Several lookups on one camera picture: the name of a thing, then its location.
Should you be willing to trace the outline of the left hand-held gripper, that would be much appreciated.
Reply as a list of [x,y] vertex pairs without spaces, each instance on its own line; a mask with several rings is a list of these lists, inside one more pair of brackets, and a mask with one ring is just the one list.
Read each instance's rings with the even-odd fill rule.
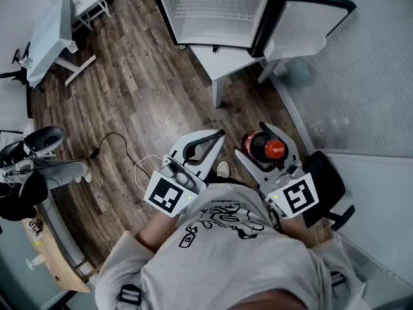
[[[195,148],[208,141],[210,146],[202,158],[190,162],[190,170],[178,161],[186,161],[195,155]],[[144,201],[169,217],[185,210],[206,189],[209,172],[217,160],[225,142],[225,131],[207,129],[181,136],[163,156],[162,167],[152,173]]]

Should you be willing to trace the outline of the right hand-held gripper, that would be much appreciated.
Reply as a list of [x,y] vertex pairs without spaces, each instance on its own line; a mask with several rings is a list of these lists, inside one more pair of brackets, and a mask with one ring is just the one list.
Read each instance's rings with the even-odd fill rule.
[[282,219],[294,218],[319,203],[317,191],[311,173],[305,173],[299,160],[294,140],[278,127],[260,122],[262,130],[277,136],[285,144],[284,167],[278,174],[274,170],[263,168],[242,150],[235,149],[238,161],[248,173],[261,185],[260,191],[269,206]]

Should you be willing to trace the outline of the Coca-Cola bottle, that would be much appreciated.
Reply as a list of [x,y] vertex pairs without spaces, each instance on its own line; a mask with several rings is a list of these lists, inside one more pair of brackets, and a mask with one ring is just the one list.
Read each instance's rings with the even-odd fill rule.
[[288,155],[285,142],[265,130],[245,134],[241,140],[241,148],[263,169],[283,168]]

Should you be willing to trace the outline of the white mini fridge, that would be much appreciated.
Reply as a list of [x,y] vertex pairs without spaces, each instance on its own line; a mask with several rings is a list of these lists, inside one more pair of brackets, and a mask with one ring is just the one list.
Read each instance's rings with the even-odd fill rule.
[[317,54],[350,0],[156,0],[176,45],[234,47],[267,61]]

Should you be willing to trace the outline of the person's left forearm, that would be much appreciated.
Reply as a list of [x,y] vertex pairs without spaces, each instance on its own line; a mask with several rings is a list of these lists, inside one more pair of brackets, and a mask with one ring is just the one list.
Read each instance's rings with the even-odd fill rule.
[[149,251],[157,253],[161,246],[174,233],[180,214],[169,217],[156,212],[153,217],[136,233],[135,239]]

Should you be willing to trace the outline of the person's right forearm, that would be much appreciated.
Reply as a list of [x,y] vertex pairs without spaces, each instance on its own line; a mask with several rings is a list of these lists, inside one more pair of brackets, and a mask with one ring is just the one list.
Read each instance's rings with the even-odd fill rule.
[[293,218],[282,218],[279,223],[283,234],[288,237],[301,241],[309,249],[317,245],[317,240],[307,227],[302,214]]

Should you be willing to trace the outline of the black office chair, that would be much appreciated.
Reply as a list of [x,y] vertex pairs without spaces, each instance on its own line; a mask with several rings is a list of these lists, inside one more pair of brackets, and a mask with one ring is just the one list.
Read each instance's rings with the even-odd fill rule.
[[338,231],[355,213],[351,205],[342,215],[331,210],[344,197],[346,189],[339,173],[333,164],[321,152],[316,151],[308,156],[303,164],[303,170],[310,173],[319,198],[319,203],[303,213],[307,227],[313,226],[322,218],[332,220],[333,231]]

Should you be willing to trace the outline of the small white table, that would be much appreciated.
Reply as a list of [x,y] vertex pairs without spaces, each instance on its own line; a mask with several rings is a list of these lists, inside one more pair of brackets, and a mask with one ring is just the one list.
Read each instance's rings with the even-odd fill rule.
[[221,47],[213,52],[212,46],[190,45],[189,47],[212,81],[214,108],[221,106],[225,81],[229,76],[261,60],[266,61],[264,57],[251,57],[241,48]]

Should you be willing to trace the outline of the person's grey printed t-shirt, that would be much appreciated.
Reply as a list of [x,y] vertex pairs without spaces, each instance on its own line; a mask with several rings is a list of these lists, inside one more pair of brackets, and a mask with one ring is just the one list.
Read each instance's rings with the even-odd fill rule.
[[[346,282],[333,288],[332,271]],[[119,301],[126,284],[142,291],[140,307]],[[98,310],[343,310],[360,286],[337,238],[309,249],[274,229],[257,192],[213,183],[157,253],[124,232],[95,300]]]

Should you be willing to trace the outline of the grey mesh office chair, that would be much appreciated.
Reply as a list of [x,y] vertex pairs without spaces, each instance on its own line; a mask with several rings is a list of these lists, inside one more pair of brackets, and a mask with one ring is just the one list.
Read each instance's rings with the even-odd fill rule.
[[23,143],[30,154],[40,158],[58,148],[65,137],[66,133],[62,127],[48,126],[27,135]]

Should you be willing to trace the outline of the light wooden desk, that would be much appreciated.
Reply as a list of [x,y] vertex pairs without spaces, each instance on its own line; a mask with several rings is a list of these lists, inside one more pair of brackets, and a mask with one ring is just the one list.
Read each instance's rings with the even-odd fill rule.
[[68,261],[69,255],[63,254],[64,247],[58,244],[57,238],[40,210],[35,207],[35,211],[35,218],[22,220],[26,235],[40,256],[33,265],[45,264],[55,282],[64,290],[91,293],[90,288],[86,285],[88,278],[81,276],[76,271],[78,267],[83,265],[83,262],[76,266]]

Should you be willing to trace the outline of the long white desk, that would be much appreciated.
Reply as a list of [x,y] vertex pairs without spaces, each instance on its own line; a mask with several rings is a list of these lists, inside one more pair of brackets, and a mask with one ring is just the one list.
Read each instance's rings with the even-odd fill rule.
[[32,62],[26,72],[31,87],[40,84],[54,63],[72,72],[65,80],[65,85],[69,85],[96,60],[93,55],[77,66],[60,56],[65,49],[71,54],[78,51],[77,44],[72,39],[71,21],[72,1],[56,0],[35,23],[28,55]]

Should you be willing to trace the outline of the black stand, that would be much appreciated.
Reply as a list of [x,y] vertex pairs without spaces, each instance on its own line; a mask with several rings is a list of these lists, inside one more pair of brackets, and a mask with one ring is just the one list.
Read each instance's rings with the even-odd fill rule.
[[14,71],[14,72],[0,73],[0,79],[11,78],[12,81],[19,81],[22,85],[27,85],[28,84],[28,81],[27,81],[27,78],[26,78],[27,69],[26,69],[26,67],[23,67],[20,64],[20,60],[28,57],[29,48],[30,48],[30,42],[27,43],[27,46],[26,46],[23,54],[21,53],[20,49],[17,49],[15,51],[13,59],[12,59],[12,63],[17,63],[21,68],[18,71]]

